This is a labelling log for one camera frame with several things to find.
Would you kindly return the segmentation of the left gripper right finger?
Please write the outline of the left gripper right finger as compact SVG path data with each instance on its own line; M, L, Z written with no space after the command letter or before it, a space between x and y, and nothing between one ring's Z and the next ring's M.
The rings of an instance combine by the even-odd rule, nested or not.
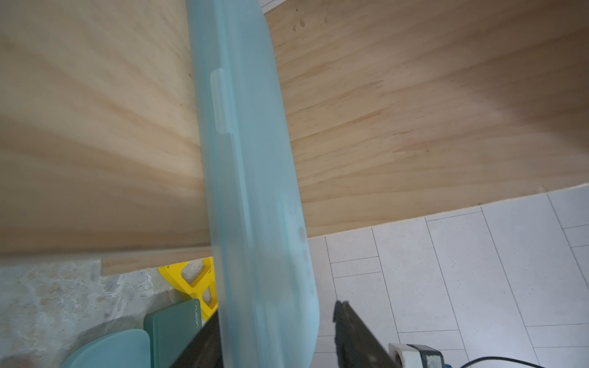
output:
M335 303L333 322L339 367L399 367L347 301Z

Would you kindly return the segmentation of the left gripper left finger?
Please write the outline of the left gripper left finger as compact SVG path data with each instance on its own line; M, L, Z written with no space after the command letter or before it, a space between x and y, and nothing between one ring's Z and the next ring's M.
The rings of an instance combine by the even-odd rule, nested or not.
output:
M190 341L172 368L223 368L222 341L217 312Z

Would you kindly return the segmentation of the dark green pencil case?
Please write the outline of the dark green pencil case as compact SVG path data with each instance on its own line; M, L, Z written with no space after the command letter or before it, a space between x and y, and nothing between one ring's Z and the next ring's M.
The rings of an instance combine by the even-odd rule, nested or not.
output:
M171 367L202 328L200 300L190 299L144 318L150 337L151 366Z

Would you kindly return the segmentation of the teal pencil case with label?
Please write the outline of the teal pencil case with label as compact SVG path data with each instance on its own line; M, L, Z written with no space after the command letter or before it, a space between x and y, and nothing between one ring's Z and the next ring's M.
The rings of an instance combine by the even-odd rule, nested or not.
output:
M189 1L217 316L227 367L308 367L320 308L268 24Z

